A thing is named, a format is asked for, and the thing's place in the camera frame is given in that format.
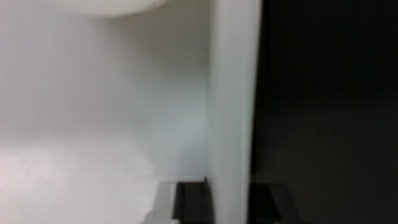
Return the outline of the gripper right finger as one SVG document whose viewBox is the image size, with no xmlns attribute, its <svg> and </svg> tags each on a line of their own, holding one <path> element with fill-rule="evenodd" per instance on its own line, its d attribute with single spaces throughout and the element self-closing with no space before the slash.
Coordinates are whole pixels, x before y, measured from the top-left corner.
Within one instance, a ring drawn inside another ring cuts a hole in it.
<svg viewBox="0 0 398 224">
<path fill-rule="evenodd" d="M 248 224 L 305 224 L 284 184 L 250 184 Z"/>
</svg>

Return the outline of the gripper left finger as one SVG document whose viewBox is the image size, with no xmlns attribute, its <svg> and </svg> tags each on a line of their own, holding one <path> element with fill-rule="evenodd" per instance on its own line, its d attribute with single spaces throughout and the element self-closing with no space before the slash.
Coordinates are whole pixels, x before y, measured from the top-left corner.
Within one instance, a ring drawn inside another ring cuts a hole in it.
<svg viewBox="0 0 398 224">
<path fill-rule="evenodd" d="M 172 219 L 177 224 L 213 224 L 213 197 L 208 179 L 177 183 Z"/>
</svg>

